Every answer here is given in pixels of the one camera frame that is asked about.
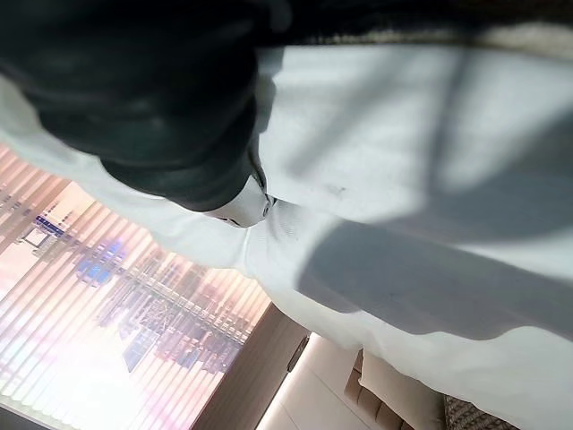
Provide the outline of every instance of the white shirt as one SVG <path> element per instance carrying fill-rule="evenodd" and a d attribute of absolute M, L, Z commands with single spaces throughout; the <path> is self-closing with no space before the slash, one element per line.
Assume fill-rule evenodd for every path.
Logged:
<path fill-rule="evenodd" d="M 7 81 L 0 137 L 165 247 L 253 276 L 310 330 L 522 430 L 570 428 L 572 64 L 408 45 L 260 60 L 279 202 L 248 230 L 115 181 Z"/>

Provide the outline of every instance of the window blind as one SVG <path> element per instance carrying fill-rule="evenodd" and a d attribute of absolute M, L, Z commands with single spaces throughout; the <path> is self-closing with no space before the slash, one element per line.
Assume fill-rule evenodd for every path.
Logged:
<path fill-rule="evenodd" d="M 269 306 L 0 146 L 0 403 L 58 430 L 187 429 Z"/>

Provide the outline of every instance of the sofa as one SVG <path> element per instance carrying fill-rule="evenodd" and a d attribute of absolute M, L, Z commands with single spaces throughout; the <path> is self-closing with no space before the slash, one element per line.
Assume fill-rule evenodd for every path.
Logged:
<path fill-rule="evenodd" d="M 360 418 L 380 430 L 518 430 L 471 403 L 436 392 L 360 351 L 346 397 Z"/>

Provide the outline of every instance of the person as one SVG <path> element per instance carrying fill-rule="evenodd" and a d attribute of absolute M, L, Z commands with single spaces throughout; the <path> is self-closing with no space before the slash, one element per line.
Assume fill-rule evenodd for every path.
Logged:
<path fill-rule="evenodd" d="M 0 137 L 310 330 L 569 428 L 568 4 L 189 3 L 0 6 Z"/>

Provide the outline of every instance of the black jacket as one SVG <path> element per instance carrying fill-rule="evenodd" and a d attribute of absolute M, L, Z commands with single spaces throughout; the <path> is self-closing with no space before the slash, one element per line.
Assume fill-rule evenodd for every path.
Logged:
<path fill-rule="evenodd" d="M 436 26 L 471 37 L 492 22 L 540 13 L 534 0 L 504 9 L 511 3 L 492 10 L 472 0 L 6 1 L 0 72 L 50 133 L 99 156 L 112 176 L 212 211 L 252 172 L 256 47 Z M 270 16 L 285 7 L 287 28 L 274 31 Z M 565 19 L 554 9 L 547 17 Z"/>

